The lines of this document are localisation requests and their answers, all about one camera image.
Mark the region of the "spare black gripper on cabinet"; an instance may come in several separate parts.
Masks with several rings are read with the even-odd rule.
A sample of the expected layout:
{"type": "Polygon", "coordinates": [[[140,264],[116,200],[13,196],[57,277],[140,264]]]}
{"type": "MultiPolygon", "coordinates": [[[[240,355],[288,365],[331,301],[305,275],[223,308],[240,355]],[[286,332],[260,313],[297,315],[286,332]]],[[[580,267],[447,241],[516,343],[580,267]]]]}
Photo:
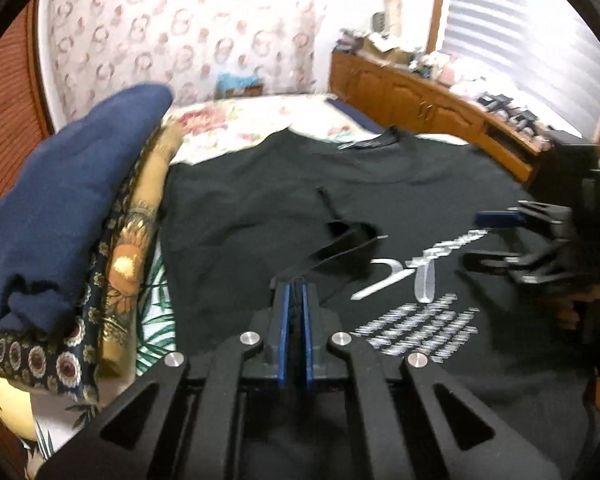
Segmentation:
{"type": "Polygon", "coordinates": [[[504,94],[483,93],[477,102],[490,114],[500,118],[516,132],[525,132],[528,136],[539,136],[539,118],[528,110],[514,104],[514,99],[504,94]]]}

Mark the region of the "box with blue cloth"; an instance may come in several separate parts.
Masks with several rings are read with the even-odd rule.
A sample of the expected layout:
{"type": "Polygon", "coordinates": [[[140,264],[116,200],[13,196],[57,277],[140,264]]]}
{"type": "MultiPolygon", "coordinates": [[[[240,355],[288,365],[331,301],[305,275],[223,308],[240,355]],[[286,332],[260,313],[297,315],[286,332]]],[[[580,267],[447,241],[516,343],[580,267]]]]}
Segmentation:
{"type": "Polygon", "coordinates": [[[262,96],[263,81],[256,75],[237,76],[219,74],[216,78],[215,97],[217,99],[236,99],[243,96],[262,96]]]}

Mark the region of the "navy fleece blanket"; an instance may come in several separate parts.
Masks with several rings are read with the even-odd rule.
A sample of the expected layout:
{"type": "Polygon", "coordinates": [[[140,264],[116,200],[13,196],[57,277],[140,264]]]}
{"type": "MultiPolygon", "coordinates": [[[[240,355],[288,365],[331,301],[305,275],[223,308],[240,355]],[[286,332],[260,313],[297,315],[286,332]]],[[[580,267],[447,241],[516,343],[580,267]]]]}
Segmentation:
{"type": "Polygon", "coordinates": [[[325,102],[331,105],[332,107],[335,107],[336,110],[339,110],[341,113],[348,116],[361,128],[373,134],[381,134],[385,131],[384,128],[382,128],[380,125],[377,125],[376,122],[373,122],[364,113],[360,112],[355,107],[351,106],[350,104],[347,104],[339,98],[327,98],[325,102]]]}

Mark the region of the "grey zebra window blind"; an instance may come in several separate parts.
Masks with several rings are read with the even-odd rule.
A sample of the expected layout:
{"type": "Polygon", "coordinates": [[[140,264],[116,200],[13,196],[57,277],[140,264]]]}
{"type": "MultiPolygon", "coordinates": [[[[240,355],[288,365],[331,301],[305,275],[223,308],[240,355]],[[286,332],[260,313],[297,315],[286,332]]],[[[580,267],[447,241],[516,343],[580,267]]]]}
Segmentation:
{"type": "Polygon", "coordinates": [[[489,67],[594,136],[600,42],[568,0],[443,0],[438,48],[489,67]]]}

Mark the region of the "cardboard box on cabinet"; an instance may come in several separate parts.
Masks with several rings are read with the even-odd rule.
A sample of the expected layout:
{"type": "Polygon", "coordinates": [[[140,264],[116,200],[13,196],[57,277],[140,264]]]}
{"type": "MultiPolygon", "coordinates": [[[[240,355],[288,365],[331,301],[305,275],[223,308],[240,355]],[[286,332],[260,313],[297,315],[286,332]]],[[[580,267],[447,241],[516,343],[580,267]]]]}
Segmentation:
{"type": "Polygon", "coordinates": [[[379,32],[368,34],[358,53],[379,62],[401,65],[410,64],[413,57],[413,53],[402,50],[394,38],[384,37],[379,32]]]}

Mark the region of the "black printed t-shirt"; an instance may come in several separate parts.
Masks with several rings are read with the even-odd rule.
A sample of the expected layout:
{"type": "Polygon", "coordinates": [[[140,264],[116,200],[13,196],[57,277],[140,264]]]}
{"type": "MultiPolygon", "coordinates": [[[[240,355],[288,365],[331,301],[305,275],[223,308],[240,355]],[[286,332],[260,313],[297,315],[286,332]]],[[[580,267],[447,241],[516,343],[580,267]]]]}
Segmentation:
{"type": "Polygon", "coordinates": [[[578,336],[471,250],[535,252],[521,230],[479,230],[524,190],[471,145],[396,129],[358,145],[284,130],[169,170],[160,245],[178,350],[248,327],[274,282],[303,278],[343,328],[389,356],[424,352],[572,478],[592,452],[578,336]]]}

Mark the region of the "navy folded garment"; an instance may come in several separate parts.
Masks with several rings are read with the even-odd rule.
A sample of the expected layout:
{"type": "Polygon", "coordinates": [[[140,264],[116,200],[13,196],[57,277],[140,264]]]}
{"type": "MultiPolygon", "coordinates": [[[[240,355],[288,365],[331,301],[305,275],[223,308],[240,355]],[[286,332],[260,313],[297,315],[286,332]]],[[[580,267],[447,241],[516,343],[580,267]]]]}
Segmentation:
{"type": "Polygon", "coordinates": [[[71,325],[117,192],[173,102],[137,84],[44,141],[0,199],[0,333],[71,325]]]}

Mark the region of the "yellow plush pillow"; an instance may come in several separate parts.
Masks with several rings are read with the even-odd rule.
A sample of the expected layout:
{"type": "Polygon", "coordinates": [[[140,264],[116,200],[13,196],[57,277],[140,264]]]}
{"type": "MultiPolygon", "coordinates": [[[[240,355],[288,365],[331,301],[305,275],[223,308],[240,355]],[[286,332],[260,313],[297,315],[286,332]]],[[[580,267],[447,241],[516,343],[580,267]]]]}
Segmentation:
{"type": "Polygon", "coordinates": [[[17,437],[35,441],[31,395],[0,377],[0,419],[17,437]]]}

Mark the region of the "floral quilt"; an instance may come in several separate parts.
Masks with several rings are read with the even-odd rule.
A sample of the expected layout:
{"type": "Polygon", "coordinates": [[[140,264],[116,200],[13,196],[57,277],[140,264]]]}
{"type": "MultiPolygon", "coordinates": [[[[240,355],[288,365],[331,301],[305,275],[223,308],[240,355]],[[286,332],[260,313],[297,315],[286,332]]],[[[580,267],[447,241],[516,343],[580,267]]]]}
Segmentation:
{"type": "Polygon", "coordinates": [[[328,102],[326,94],[254,96],[196,103],[174,108],[164,121],[177,122],[184,139],[172,162],[196,165],[262,142],[289,129],[309,138],[335,143],[368,140],[375,133],[328,102]]]}

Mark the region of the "brown louvered wardrobe door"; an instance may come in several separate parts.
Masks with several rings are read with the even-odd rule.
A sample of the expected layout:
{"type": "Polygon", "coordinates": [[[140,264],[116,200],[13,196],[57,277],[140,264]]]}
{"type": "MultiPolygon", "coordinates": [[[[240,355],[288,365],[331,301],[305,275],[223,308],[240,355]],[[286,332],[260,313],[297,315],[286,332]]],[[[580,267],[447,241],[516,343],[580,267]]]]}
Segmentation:
{"type": "Polygon", "coordinates": [[[38,2],[31,0],[0,39],[0,198],[38,144],[53,132],[38,59],[38,2]]]}

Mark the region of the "wooden sideboard cabinet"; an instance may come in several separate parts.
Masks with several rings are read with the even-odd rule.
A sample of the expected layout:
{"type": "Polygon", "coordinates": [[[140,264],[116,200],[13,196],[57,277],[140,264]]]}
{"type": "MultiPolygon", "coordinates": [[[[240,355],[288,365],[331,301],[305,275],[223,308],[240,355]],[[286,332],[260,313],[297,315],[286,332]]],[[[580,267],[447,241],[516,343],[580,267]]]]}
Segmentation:
{"type": "Polygon", "coordinates": [[[446,133],[477,145],[518,181],[529,181],[541,150],[500,118],[441,84],[353,54],[334,52],[329,91],[383,127],[446,133]]]}

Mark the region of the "circle patterned sheer curtain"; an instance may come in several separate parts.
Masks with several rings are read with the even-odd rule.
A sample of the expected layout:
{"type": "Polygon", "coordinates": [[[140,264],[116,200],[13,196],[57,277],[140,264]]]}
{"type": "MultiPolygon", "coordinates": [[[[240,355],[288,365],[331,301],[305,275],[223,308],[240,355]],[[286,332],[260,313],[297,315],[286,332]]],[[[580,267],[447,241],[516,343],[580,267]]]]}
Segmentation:
{"type": "Polygon", "coordinates": [[[56,126],[133,84],[155,81],[185,106],[215,96],[219,76],[265,91],[327,87],[345,28],[366,29],[381,0],[38,0],[38,50],[56,126]]]}

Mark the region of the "palm leaf bed sheet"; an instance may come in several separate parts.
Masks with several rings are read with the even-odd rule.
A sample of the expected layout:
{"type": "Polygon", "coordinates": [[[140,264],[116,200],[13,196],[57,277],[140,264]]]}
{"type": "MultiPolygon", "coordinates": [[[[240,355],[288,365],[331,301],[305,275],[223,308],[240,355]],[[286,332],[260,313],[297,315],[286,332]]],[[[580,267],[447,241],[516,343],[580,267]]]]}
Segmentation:
{"type": "Polygon", "coordinates": [[[66,396],[31,396],[35,446],[29,453],[27,476],[36,477],[46,460],[88,425],[124,389],[146,373],[158,359],[175,349],[175,318],[161,248],[155,246],[136,310],[133,369],[122,377],[102,378],[99,402],[76,402],[66,396]]]}

